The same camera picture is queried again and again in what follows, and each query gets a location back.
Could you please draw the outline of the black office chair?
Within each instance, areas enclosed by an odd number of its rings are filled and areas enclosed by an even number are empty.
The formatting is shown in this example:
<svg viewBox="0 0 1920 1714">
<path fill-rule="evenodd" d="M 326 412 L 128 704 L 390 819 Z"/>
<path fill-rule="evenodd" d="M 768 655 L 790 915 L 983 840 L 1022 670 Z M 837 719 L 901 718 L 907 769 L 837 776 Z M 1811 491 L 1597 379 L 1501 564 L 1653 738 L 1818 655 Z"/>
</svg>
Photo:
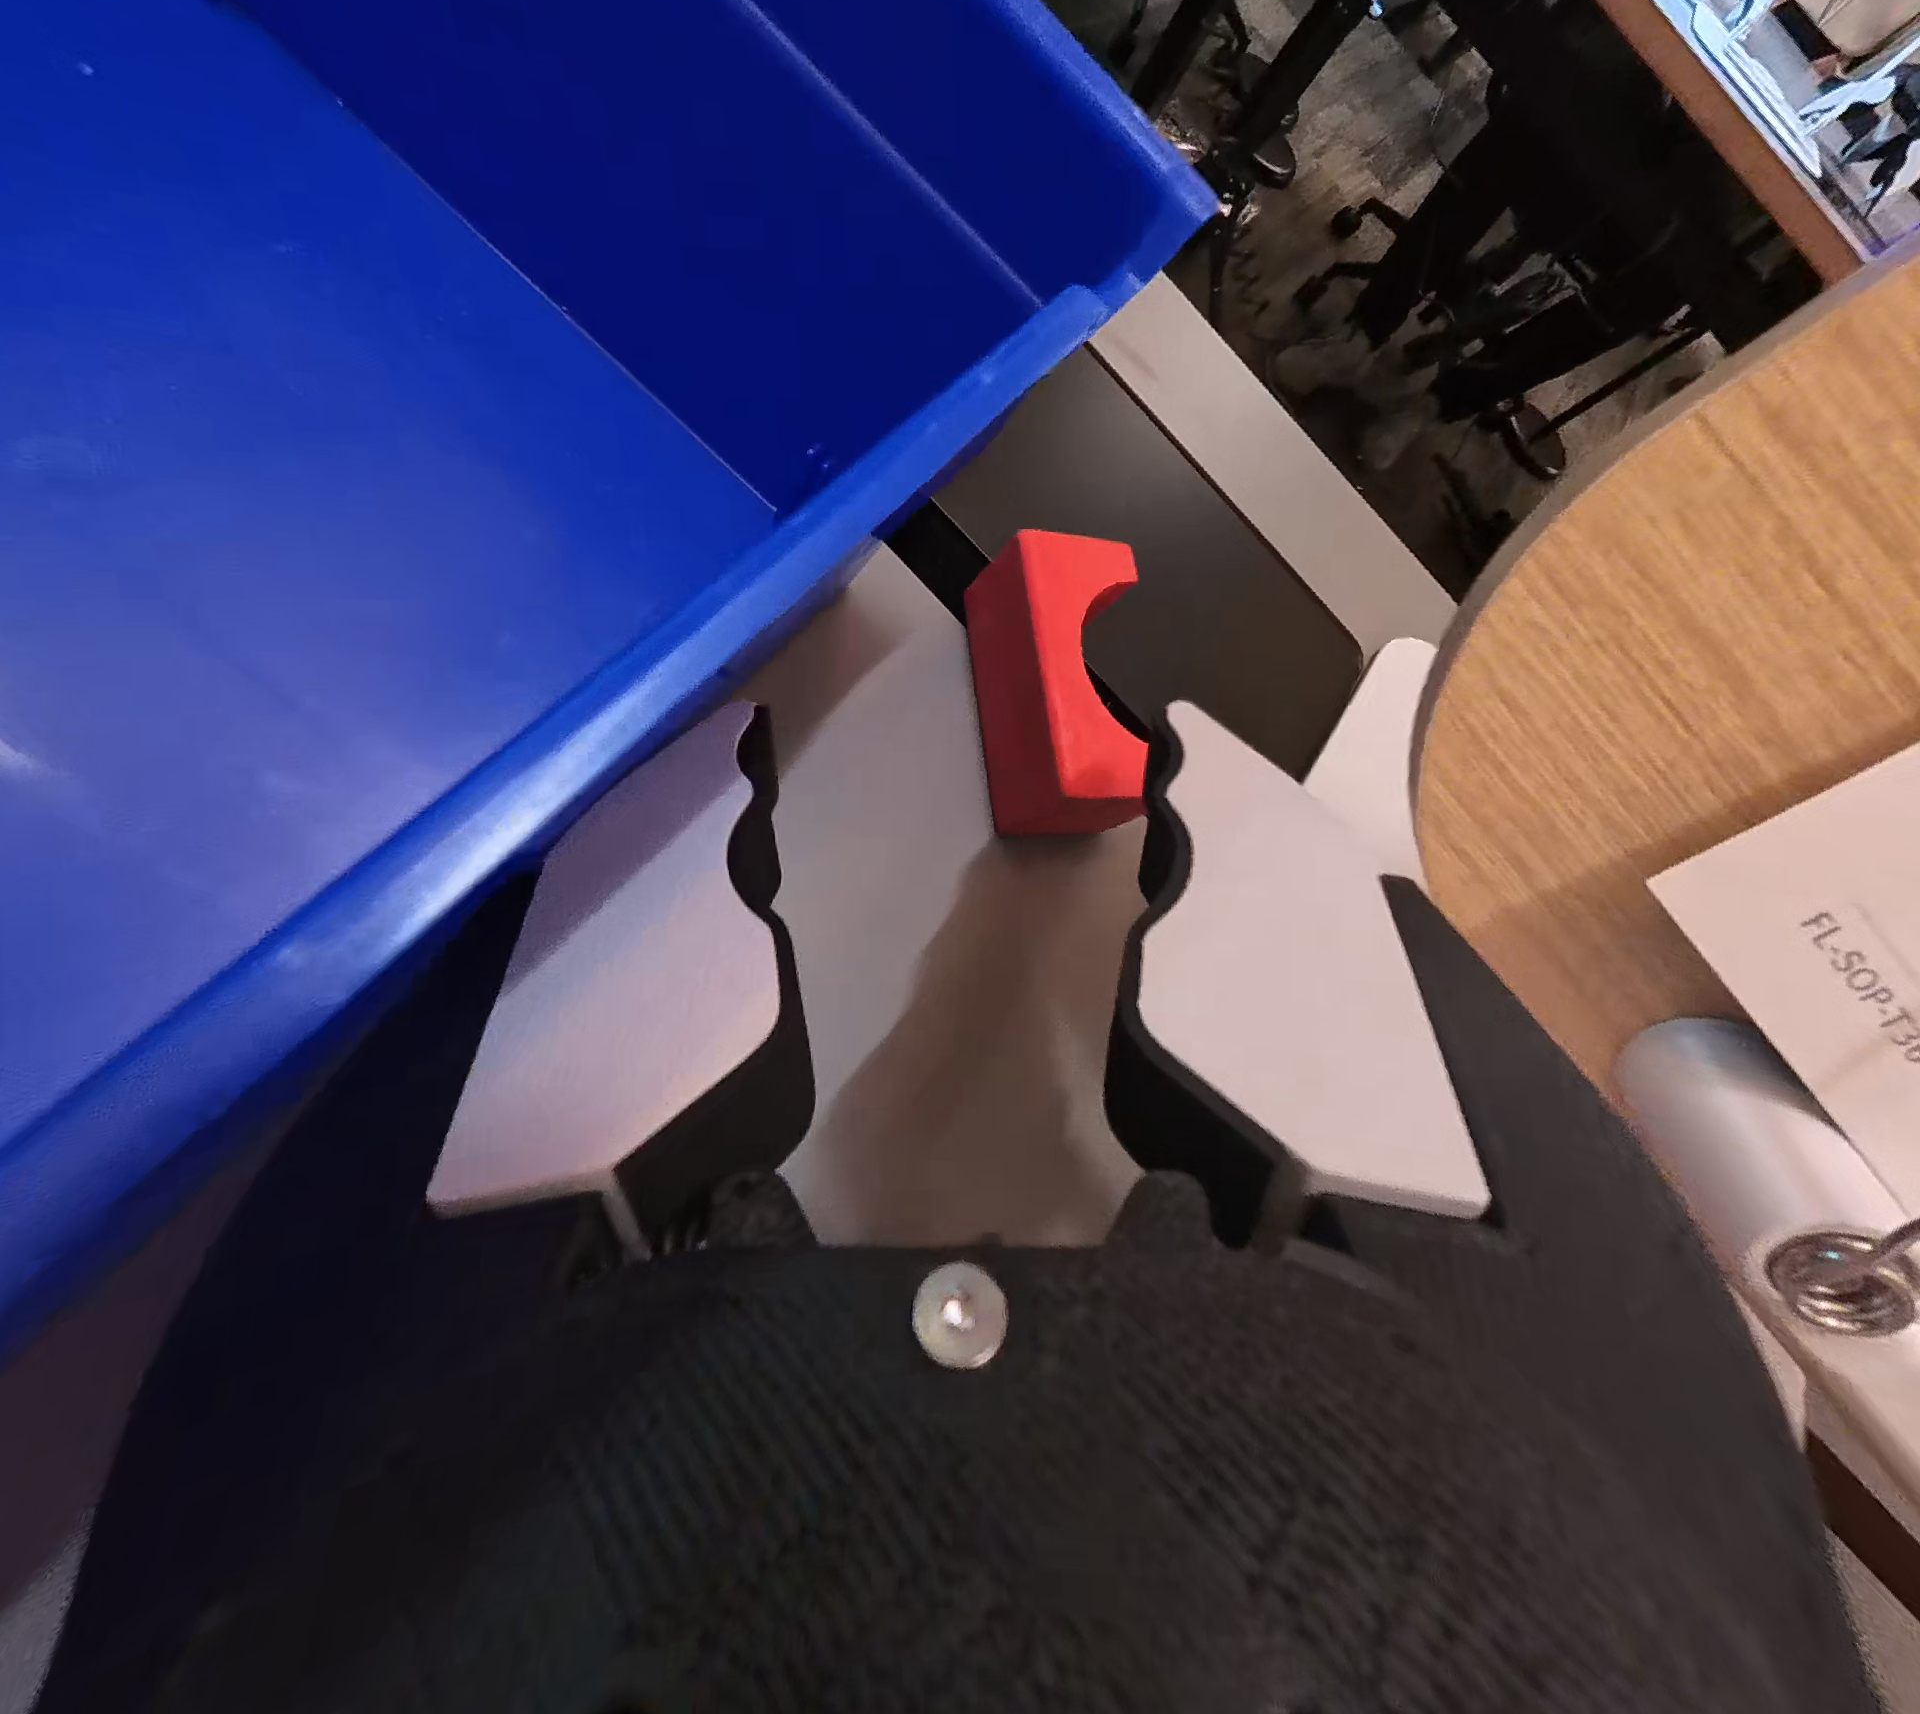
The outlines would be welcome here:
<svg viewBox="0 0 1920 1714">
<path fill-rule="evenodd" d="M 1314 401 L 1349 472 L 1382 479 L 1430 434 L 1501 416 L 1578 367 L 1597 255 L 1543 230 L 1478 174 L 1443 168 L 1415 205 L 1355 195 L 1332 255 L 1291 290 L 1306 353 L 1272 379 Z"/>
</svg>

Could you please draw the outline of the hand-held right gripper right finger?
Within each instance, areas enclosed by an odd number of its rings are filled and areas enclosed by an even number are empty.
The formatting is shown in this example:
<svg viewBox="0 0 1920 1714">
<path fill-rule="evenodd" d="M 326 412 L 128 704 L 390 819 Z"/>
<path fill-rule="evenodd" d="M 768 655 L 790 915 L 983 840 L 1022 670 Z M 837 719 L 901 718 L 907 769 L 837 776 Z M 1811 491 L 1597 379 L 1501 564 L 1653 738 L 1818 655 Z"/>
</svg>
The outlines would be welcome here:
<svg viewBox="0 0 1920 1714">
<path fill-rule="evenodd" d="M 1104 1128 L 1206 1229 L 1272 1250 L 1332 1208 L 1485 1228 L 1396 894 L 1369 840 L 1195 704 L 1147 740 L 1142 921 L 1117 949 Z"/>
</svg>

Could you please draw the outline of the red arch wooden block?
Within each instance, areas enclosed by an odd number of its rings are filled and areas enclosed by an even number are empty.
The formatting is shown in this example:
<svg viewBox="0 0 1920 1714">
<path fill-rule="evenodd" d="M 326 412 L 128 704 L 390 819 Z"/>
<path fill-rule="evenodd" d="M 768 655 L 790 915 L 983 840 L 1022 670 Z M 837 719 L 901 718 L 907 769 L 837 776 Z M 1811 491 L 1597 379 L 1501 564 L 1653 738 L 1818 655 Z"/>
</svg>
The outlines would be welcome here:
<svg viewBox="0 0 1920 1714">
<path fill-rule="evenodd" d="M 1117 539 L 1016 533 L 966 590 L 1000 834 L 1104 834 L 1142 812 L 1147 740 L 1085 662 L 1085 622 L 1135 581 L 1142 564 Z"/>
</svg>

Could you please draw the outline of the tagged blue storage bin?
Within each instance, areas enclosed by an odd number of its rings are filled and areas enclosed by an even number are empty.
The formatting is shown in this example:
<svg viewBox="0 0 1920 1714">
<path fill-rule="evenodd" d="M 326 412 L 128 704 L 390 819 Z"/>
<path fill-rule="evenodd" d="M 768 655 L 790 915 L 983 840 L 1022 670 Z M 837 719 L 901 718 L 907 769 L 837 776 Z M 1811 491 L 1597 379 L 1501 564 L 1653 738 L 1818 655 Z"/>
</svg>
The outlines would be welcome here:
<svg viewBox="0 0 1920 1714">
<path fill-rule="evenodd" d="M 0 0 L 4 1358 L 1206 226 L 1040 0 Z"/>
</svg>

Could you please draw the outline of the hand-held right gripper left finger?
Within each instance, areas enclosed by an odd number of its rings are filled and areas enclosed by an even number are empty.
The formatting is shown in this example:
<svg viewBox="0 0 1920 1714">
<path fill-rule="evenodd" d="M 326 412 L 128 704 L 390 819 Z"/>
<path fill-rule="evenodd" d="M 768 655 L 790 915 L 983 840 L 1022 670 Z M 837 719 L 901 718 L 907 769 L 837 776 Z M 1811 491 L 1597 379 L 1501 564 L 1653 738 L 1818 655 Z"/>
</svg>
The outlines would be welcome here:
<svg viewBox="0 0 1920 1714">
<path fill-rule="evenodd" d="M 775 705 L 721 704 L 537 864 L 427 1208 L 593 1205 L 613 1250 L 686 1250 L 812 1119 L 778 921 Z"/>
</svg>

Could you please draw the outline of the printed instruction sheet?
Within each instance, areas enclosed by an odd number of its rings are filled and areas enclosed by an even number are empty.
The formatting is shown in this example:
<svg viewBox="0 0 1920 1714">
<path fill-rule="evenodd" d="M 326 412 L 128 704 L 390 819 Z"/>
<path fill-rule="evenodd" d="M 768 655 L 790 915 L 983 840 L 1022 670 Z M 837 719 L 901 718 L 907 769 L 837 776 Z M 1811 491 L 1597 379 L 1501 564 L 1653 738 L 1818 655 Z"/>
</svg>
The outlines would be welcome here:
<svg viewBox="0 0 1920 1714">
<path fill-rule="evenodd" d="M 1653 881 L 1665 921 L 1920 1208 L 1920 752 Z"/>
</svg>

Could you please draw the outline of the wooden document stand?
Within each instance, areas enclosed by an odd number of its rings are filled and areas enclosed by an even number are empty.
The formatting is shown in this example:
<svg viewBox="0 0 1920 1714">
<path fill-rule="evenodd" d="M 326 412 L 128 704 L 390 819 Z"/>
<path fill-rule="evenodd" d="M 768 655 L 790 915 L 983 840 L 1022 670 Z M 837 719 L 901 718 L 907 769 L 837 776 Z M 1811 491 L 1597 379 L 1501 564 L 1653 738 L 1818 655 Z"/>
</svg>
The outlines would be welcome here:
<svg viewBox="0 0 1920 1714">
<path fill-rule="evenodd" d="M 1915 1607 L 1915 1220 L 1653 901 L 1920 738 L 1920 270 L 1853 270 L 1574 465 L 1422 693 L 1396 840 L 1629 1112 L 1811 1386 L 1837 1539 Z"/>
</svg>

